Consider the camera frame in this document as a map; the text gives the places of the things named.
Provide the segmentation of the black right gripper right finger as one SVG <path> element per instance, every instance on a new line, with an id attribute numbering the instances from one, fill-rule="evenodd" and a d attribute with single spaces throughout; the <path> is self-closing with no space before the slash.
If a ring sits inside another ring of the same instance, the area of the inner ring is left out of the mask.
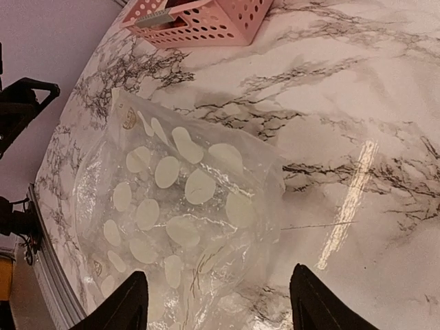
<path id="1" fill-rule="evenodd" d="M 294 330 L 377 330 L 348 308 L 307 266 L 297 264 L 289 283 Z"/>

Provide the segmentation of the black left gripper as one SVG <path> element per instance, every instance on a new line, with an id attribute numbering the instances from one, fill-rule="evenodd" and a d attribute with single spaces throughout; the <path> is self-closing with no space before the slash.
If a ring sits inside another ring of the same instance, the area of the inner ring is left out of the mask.
<path id="1" fill-rule="evenodd" d="M 39 101 L 36 90 L 48 95 Z M 21 132 L 54 99 L 60 96 L 57 84 L 21 78 L 1 92 L 1 157 Z"/>

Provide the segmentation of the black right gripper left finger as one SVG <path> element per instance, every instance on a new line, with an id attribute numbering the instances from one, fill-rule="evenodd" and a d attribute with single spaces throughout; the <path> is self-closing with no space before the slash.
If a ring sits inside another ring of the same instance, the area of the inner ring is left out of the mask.
<path id="1" fill-rule="evenodd" d="M 149 288 L 144 272 L 130 275 L 93 313 L 73 330 L 125 330 L 147 328 Z"/>

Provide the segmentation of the clear zip top bag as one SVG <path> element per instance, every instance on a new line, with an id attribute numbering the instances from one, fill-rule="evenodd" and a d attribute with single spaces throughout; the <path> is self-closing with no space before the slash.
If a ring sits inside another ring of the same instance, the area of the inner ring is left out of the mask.
<path id="1" fill-rule="evenodd" d="M 241 288 L 266 279 L 283 163 L 245 131 L 113 89 L 71 207 L 93 302 L 141 271 L 149 329 L 249 329 Z"/>

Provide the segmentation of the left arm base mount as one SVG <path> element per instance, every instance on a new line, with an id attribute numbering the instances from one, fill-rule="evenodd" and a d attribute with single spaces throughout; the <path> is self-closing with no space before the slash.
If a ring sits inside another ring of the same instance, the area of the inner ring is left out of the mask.
<path id="1" fill-rule="evenodd" d="M 1 197 L 1 234 L 15 234 L 23 239 L 25 260 L 32 266 L 34 255 L 41 247 L 43 233 L 35 204 L 29 197 L 20 201 Z"/>

